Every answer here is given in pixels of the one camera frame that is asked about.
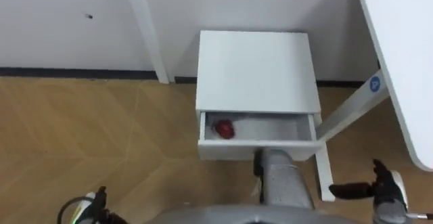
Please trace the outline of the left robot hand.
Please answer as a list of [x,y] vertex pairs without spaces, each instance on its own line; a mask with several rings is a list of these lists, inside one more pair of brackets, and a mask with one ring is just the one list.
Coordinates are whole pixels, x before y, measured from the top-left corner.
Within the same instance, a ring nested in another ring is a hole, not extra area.
[[128,224],[128,222],[106,208],[106,186],[90,192],[81,200],[71,220],[72,224]]

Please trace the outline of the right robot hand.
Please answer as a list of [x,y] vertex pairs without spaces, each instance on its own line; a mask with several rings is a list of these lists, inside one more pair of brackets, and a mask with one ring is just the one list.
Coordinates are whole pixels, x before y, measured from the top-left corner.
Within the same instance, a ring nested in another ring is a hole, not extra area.
[[384,203],[400,204],[404,211],[407,211],[403,192],[397,185],[391,170],[378,159],[373,159],[373,171],[375,181],[332,184],[329,191],[339,199],[343,200],[361,200],[373,198],[373,203],[379,206]]

